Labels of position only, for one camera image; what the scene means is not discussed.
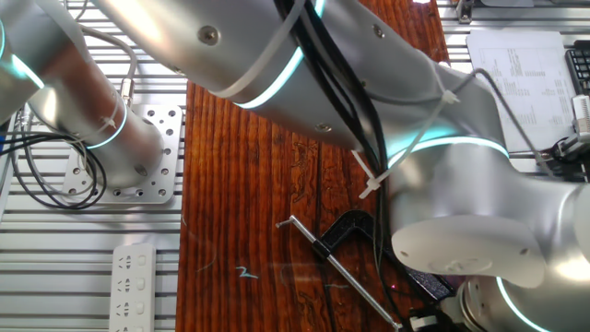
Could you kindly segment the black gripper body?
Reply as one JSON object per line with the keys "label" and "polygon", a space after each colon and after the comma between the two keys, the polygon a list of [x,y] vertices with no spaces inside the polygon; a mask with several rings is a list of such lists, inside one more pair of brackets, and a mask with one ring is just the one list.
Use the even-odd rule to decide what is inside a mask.
{"label": "black gripper body", "polygon": [[466,332],[464,319],[457,302],[440,302],[434,306],[437,328],[442,332]]}

